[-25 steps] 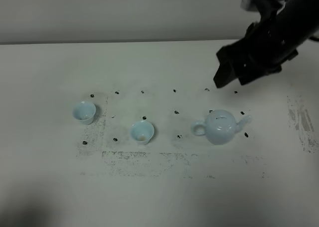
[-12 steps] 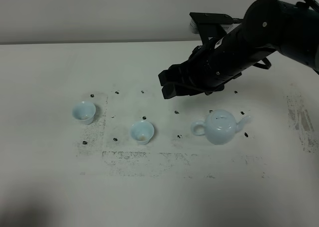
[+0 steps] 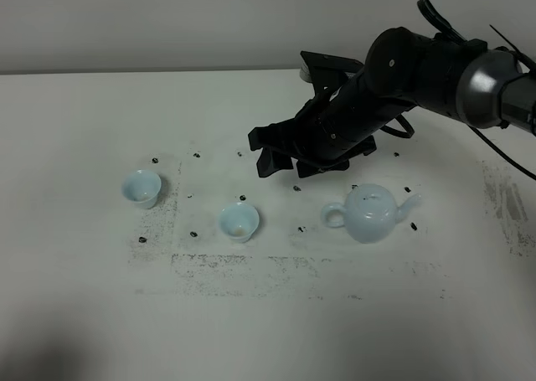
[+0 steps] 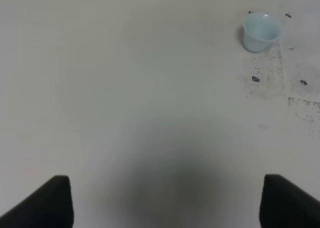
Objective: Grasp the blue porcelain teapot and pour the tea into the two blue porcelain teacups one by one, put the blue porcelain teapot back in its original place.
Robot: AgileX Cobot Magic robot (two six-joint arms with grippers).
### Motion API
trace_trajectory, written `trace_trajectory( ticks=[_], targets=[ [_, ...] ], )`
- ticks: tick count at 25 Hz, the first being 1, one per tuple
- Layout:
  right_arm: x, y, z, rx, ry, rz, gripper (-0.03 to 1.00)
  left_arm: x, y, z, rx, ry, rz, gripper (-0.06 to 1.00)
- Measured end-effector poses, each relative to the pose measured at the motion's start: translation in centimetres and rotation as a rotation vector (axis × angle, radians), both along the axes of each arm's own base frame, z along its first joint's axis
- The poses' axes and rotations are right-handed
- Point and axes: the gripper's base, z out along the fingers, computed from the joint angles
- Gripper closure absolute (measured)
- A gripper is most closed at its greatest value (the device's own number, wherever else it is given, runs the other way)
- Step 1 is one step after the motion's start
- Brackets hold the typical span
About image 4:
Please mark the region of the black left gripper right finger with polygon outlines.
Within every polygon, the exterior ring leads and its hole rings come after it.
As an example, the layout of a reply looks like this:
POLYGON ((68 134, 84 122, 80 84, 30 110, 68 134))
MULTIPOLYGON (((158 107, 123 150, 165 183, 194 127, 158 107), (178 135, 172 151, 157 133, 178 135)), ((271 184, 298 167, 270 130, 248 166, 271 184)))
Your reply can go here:
POLYGON ((278 174, 264 176, 259 207, 262 228, 320 226, 320 202, 278 174))

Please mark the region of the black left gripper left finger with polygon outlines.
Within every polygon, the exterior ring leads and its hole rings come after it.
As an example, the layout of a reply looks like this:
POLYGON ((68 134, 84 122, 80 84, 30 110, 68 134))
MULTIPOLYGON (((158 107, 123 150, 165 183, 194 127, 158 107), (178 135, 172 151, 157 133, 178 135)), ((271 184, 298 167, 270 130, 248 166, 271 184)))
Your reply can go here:
POLYGON ((0 217, 1 227, 73 227, 70 179, 56 175, 0 217))

